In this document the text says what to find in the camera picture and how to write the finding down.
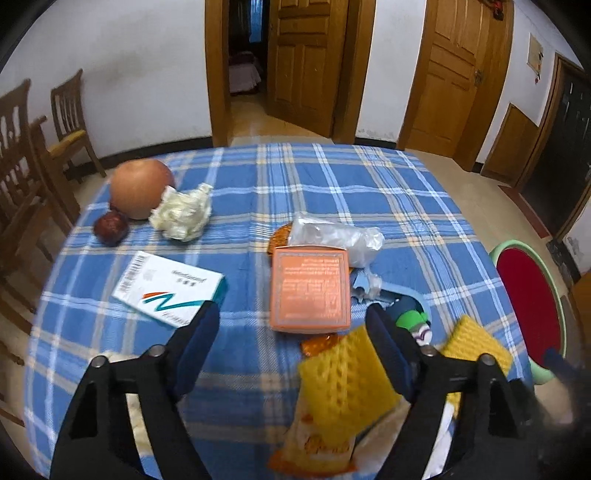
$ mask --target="yellow sponge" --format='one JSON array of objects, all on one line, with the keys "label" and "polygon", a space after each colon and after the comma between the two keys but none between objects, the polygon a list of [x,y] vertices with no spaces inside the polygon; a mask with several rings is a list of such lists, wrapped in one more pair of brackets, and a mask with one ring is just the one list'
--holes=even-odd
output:
[{"label": "yellow sponge", "polygon": [[299,370],[314,424],[330,446],[362,432],[401,398],[392,388],[365,325],[331,349],[304,360]]},{"label": "yellow sponge", "polygon": [[[509,373],[513,363],[513,357],[505,347],[468,315],[463,315],[460,318],[441,353],[451,358],[472,362],[483,353],[489,353],[496,358],[496,362],[505,376]],[[453,404],[456,416],[461,396],[462,394],[459,392],[450,393],[447,396],[447,401]]]}]

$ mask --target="table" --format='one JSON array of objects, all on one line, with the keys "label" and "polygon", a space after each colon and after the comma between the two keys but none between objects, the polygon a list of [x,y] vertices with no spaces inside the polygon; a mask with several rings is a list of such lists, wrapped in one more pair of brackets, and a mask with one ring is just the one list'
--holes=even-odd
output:
[{"label": "table", "polygon": [[[188,245],[164,239],[143,222],[132,225],[120,246],[107,248],[92,225],[107,211],[108,184],[81,214],[41,297],[25,375],[27,433],[35,467],[44,475],[89,360],[106,351],[139,355],[172,335],[172,327],[111,297],[133,254],[144,250],[228,279],[219,334],[179,411],[214,479],[274,477],[265,465],[293,419],[301,354],[299,338],[268,327],[266,250],[273,232],[297,211],[380,227],[386,240],[371,270],[425,295],[433,343],[444,344],[466,313],[512,353],[509,377],[531,383],[517,319],[492,261],[415,157],[374,147],[268,144],[161,160],[180,190],[203,181],[214,186],[211,221]],[[354,326],[366,308],[353,303]],[[143,461],[146,472],[158,476],[154,459]]]}]

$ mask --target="wooden cabinet panel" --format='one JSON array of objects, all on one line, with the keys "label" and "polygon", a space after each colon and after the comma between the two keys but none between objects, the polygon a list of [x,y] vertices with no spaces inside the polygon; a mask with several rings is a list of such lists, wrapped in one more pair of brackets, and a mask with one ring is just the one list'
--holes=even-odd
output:
[{"label": "wooden cabinet panel", "polygon": [[512,103],[482,174],[515,186],[538,138],[538,127]]}]

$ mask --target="door frame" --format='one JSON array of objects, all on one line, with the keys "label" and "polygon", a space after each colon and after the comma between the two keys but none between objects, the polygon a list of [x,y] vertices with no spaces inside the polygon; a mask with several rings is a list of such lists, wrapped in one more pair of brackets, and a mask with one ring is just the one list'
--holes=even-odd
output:
[{"label": "door frame", "polygon": [[[552,132],[552,127],[554,126],[554,121],[556,120],[558,107],[560,106],[560,101],[562,99],[561,93],[564,89],[564,75],[566,72],[576,75],[581,79],[591,83],[591,77],[587,75],[583,69],[581,69],[581,67],[562,56],[560,53],[556,52],[556,55],[554,56],[554,72],[552,74],[552,82],[550,83],[550,93],[548,94],[548,99],[546,100],[546,106],[544,107],[544,113],[542,115],[540,127],[538,128],[538,137],[534,141],[530,156],[525,162],[523,171],[517,180],[517,184],[515,185],[515,188],[519,192],[523,191],[525,184],[531,178],[535,166],[540,161],[540,156],[542,155],[546,143],[548,143],[550,133]],[[587,186],[583,190],[583,193],[574,210],[570,213],[563,226],[560,228],[560,230],[558,230],[558,233],[554,237],[557,241],[561,242],[564,239],[566,234],[577,221],[577,218],[579,218],[579,215],[583,212],[583,209],[587,205],[590,197],[591,180],[587,182]]]},{"label": "door frame", "polygon": [[[331,138],[353,144],[374,31],[376,0],[349,0],[343,60],[333,110]],[[214,147],[232,140],[230,85],[228,79],[229,0],[205,0],[205,63],[209,115]]]},{"label": "door frame", "polygon": [[[421,40],[421,47],[418,54],[417,68],[404,115],[404,122],[402,123],[402,129],[398,137],[398,148],[400,150],[405,149],[410,138],[421,95],[423,94],[427,81],[431,47],[435,38],[438,5],[439,0],[427,0],[423,39]],[[456,152],[453,155],[456,163],[466,171],[471,171],[474,163],[476,163],[476,158],[480,153],[482,144],[491,127],[492,119],[495,116],[496,108],[501,98],[501,92],[505,85],[507,69],[509,68],[509,57],[511,56],[513,42],[515,6],[513,0],[504,2],[503,6],[505,18],[502,22],[492,20],[486,42],[483,71],[488,74],[484,76],[482,84],[476,91],[466,126],[456,147]]]}]

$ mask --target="barcode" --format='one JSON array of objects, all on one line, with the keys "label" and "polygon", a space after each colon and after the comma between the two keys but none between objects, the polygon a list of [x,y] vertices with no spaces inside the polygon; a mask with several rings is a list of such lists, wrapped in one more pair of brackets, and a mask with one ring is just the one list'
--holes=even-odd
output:
[{"label": "barcode", "polygon": [[147,259],[147,255],[138,254],[130,263],[129,267],[127,268],[127,272],[125,273],[125,277],[123,278],[123,280],[121,281],[121,285],[119,286],[119,290],[122,293],[129,292],[132,283],[138,276],[139,271],[141,270],[142,266],[145,264]]}]

